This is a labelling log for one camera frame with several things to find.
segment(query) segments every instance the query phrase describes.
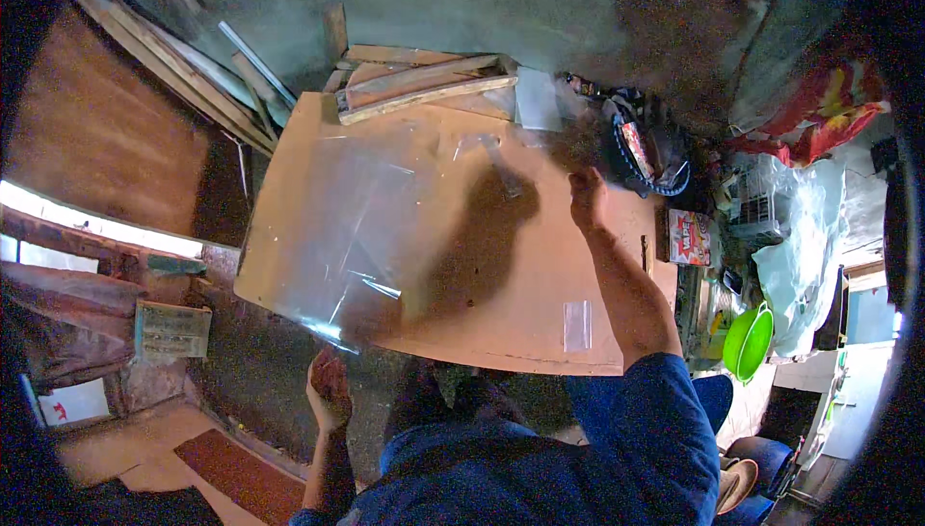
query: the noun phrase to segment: red mat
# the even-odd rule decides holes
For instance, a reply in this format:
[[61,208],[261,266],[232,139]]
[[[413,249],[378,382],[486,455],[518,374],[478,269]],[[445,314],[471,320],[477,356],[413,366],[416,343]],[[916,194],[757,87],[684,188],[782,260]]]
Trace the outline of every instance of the red mat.
[[285,526],[302,507],[301,482],[258,460],[219,430],[199,434],[174,452],[203,480],[267,524]]

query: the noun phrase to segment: wooden table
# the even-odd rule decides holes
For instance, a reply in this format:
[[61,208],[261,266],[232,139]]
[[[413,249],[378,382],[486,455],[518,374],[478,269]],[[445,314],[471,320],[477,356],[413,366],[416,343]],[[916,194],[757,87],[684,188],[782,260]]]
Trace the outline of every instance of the wooden table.
[[[565,169],[522,133],[431,105],[343,127],[332,95],[303,93],[257,198],[235,293],[353,347],[621,374]],[[503,167],[479,135],[499,139]],[[661,206],[608,194],[606,223],[640,264]],[[652,276],[674,306],[676,266],[655,261]],[[563,304],[585,300],[591,347],[566,352]]]

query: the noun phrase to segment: green colander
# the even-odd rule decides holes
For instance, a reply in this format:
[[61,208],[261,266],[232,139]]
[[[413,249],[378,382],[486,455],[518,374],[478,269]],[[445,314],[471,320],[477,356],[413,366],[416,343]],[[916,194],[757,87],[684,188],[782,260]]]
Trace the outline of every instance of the green colander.
[[755,377],[768,355],[771,335],[774,335],[774,314],[767,301],[735,318],[723,344],[723,363],[735,379],[748,383]]

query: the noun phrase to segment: man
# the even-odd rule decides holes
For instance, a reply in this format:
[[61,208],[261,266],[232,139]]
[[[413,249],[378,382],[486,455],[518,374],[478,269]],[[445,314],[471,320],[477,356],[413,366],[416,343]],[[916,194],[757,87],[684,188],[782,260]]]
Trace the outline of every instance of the man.
[[591,250],[625,367],[590,446],[536,436],[481,378],[461,385],[450,410],[432,366],[413,360],[387,425],[383,477],[356,496],[345,370],[323,351],[306,388],[318,418],[315,460],[305,509],[290,524],[711,523],[718,451],[681,358],[674,315],[601,223],[607,188],[600,175],[589,169],[569,180],[572,219]]

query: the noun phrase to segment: white plastic bag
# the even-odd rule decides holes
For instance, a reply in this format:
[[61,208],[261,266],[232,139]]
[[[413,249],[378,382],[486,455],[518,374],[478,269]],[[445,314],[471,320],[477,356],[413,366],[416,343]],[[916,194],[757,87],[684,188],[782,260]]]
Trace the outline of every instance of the white plastic bag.
[[809,353],[813,334],[829,315],[848,223],[842,163],[818,161],[780,173],[790,192],[790,235],[752,259],[774,313],[771,347],[789,357]]

